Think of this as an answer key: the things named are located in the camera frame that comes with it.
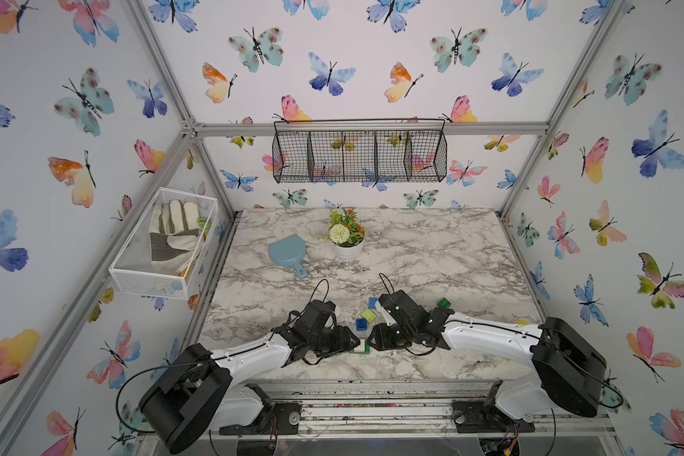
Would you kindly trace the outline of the green lego base brick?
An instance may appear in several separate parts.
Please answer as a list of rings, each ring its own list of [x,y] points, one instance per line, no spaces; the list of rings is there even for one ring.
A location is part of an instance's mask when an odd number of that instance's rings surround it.
[[[371,347],[366,339],[361,339],[359,345],[351,350],[351,353],[356,355],[368,355],[370,352]]]

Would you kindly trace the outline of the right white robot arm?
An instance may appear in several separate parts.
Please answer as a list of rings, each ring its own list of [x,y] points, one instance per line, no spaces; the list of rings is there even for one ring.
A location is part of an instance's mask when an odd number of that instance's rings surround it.
[[[370,333],[376,351],[474,351],[519,363],[529,372],[492,387],[492,407],[511,420],[560,408],[577,416],[597,415],[605,387],[605,358],[564,320],[509,324],[469,317],[452,309],[425,310],[403,291],[382,294],[376,310],[383,322]]]

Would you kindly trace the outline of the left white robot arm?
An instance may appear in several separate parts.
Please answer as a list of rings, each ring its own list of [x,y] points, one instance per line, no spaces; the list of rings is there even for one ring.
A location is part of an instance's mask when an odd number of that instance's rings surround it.
[[[338,324],[334,303],[312,300],[250,343],[216,351],[189,346],[142,397],[140,411],[172,455],[213,431],[272,438],[294,433],[298,427],[290,418],[299,408],[272,400],[255,377],[305,362],[308,355],[322,361],[361,344],[350,328]]]

